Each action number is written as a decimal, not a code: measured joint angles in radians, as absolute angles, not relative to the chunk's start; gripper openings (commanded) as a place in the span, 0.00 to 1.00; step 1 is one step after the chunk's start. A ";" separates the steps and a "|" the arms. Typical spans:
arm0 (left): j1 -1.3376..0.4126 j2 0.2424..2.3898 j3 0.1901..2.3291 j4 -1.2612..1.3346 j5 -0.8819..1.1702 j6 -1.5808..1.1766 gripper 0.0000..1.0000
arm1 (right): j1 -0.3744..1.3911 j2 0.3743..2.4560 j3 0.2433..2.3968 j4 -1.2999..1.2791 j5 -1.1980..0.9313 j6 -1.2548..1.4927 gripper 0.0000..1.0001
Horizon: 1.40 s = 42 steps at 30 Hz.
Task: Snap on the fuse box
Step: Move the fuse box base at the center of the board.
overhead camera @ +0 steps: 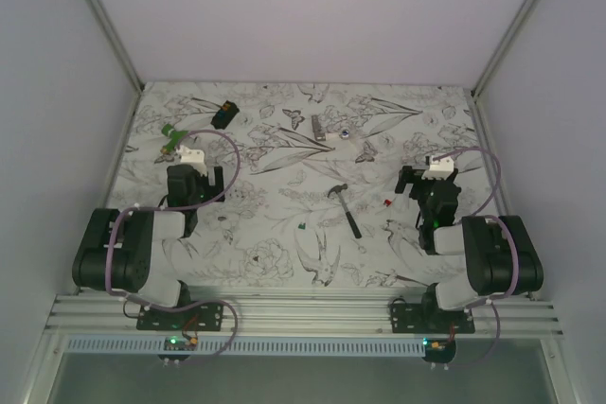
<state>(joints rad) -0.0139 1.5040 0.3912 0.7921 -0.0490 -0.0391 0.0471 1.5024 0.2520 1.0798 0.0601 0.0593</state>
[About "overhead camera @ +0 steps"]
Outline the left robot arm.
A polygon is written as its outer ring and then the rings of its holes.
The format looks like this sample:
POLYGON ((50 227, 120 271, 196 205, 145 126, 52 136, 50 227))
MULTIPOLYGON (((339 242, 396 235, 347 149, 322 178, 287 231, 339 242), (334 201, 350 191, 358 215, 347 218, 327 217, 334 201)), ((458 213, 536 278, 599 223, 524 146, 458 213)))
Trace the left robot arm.
POLYGON ((80 288, 158 306, 161 321, 180 330, 191 323, 194 308, 182 296, 186 285, 169 271, 159 247, 193 233, 201 204, 224 200, 223 169, 214 167, 209 178, 192 165, 171 166, 167 184, 163 205, 125 215, 114 208, 94 210, 72 265, 72 279, 80 288))

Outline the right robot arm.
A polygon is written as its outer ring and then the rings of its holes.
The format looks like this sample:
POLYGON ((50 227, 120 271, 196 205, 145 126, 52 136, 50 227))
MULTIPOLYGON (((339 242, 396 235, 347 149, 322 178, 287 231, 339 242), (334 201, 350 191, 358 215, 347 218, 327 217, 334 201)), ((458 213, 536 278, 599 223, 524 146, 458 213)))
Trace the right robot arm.
POLYGON ((459 256, 463 272, 427 288, 419 319, 438 333, 450 325, 454 311, 471 309, 514 294, 535 292, 544 284, 544 268, 518 216, 466 216, 455 220, 461 188, 457 170, 401 168, 395 192, 409 189, 418 203, 416 229, 420 248, 431 255, 459 256))

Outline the black fuse box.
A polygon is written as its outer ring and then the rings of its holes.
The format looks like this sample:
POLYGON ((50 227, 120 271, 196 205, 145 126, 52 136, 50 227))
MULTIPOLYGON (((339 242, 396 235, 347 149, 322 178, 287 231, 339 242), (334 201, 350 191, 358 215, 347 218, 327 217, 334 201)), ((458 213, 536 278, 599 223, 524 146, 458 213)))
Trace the black fuse box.
POLYGON ((225 130, 239 112, 235 103, 226 101, 212 117, 211 125, 216 130, 225 130))

